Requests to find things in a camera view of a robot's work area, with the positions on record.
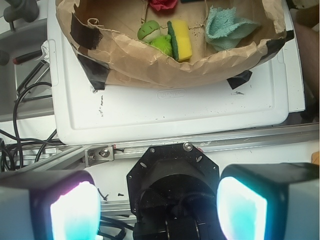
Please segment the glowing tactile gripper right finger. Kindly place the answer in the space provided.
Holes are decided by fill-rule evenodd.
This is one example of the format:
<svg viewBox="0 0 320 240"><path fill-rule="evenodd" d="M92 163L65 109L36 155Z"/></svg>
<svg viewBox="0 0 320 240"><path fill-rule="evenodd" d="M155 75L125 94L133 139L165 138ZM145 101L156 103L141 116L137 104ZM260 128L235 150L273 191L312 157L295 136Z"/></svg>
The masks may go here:
<svg viewBox="0 0 320 240"><path fill-rule="evenodd" d="M318 240L319 166L230 164L222 171L216 206L228 240Z"/></svg>

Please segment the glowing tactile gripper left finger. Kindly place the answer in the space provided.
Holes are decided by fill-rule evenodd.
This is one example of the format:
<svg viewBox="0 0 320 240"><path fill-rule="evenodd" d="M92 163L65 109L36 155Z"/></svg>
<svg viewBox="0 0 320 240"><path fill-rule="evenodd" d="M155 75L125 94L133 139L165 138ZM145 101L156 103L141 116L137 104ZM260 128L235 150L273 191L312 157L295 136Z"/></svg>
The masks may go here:
<svg viewBox="0 0 320 240"><path fill-rule="evenodd" d="M85 170L0 174L2 240L93 240L101 200Z"/></svg>

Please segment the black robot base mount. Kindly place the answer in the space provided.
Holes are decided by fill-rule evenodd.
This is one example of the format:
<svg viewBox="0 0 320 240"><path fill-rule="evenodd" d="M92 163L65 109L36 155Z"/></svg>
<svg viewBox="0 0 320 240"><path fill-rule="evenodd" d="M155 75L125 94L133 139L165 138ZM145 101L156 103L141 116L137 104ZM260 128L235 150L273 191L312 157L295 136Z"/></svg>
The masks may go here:
<svg viewBox="0 0 320 240"><path fill-rule="evenodd" d="M222 240L220 171L191 143L149 147L126 176L135 240Z"/></svg>

